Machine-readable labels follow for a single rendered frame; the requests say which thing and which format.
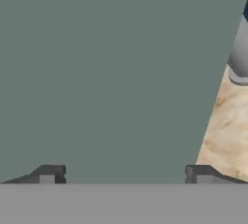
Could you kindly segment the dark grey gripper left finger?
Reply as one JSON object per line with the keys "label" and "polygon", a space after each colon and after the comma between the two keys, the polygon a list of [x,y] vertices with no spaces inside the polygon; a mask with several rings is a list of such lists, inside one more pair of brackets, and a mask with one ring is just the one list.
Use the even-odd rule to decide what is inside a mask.
{"label": "dark grey gripper left finger", "polygon": [[41,165],[31,174],[4,181],[4,184],[14,184],[14,183],[55,184],[55,183],[66,183],[66,182],[67,179],[66,179],[65,165]]}

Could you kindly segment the grey-green cabinet side panel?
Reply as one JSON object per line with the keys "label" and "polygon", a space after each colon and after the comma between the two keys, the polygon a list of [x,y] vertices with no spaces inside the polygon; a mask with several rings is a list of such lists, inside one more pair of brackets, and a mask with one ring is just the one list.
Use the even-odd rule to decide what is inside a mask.
{"label": "grey-green cabinet side panel", "polygon": [[179,182],[246,0],[0,0],[0,181]]}

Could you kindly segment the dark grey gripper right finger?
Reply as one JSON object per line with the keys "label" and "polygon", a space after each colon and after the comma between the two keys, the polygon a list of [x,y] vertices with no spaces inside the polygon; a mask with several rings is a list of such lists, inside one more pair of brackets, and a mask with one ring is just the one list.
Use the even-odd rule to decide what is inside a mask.
{"label": "dark grey gripper right finger", "polygon": [[191,184],[247,184],[247,181],[222,175],[210,165],[187,165],[185,175],[185,182]]}

